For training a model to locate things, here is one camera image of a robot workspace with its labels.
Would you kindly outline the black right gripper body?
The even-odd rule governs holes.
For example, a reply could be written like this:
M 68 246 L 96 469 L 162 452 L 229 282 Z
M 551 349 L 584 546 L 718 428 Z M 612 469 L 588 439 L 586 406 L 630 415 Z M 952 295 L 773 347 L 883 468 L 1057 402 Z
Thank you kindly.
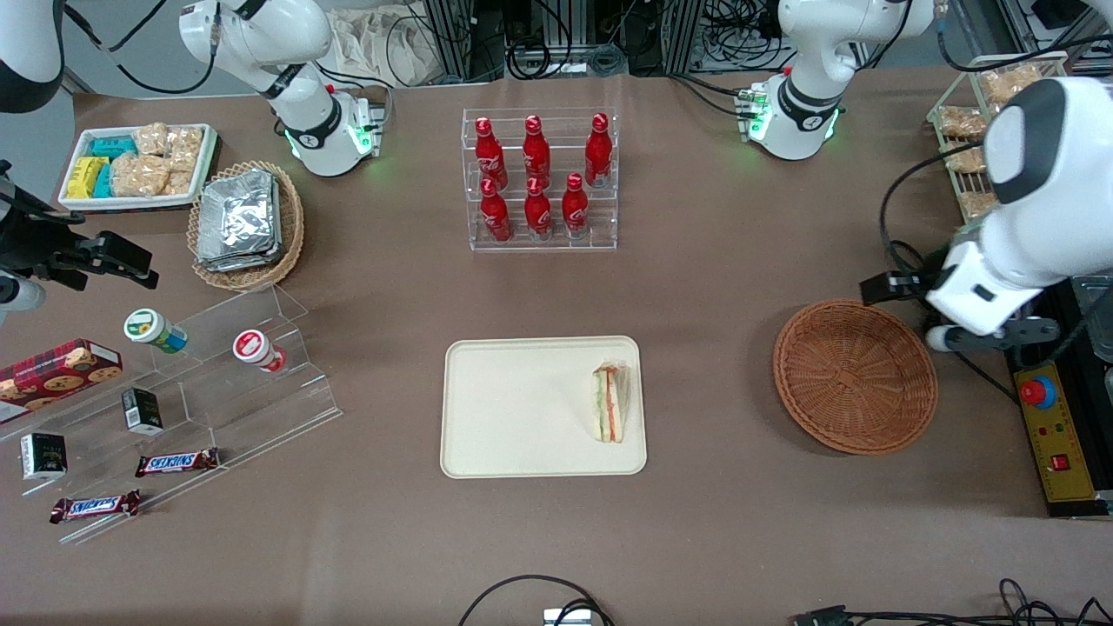
M 39 215 L 3 203 L 1 222 L 1 270 L 16 277 L 56 283 L 86 283 L 79 268 L 83 261 L 78 244 L 86 237 L 71 227 L 86 217 L 67 211 Z

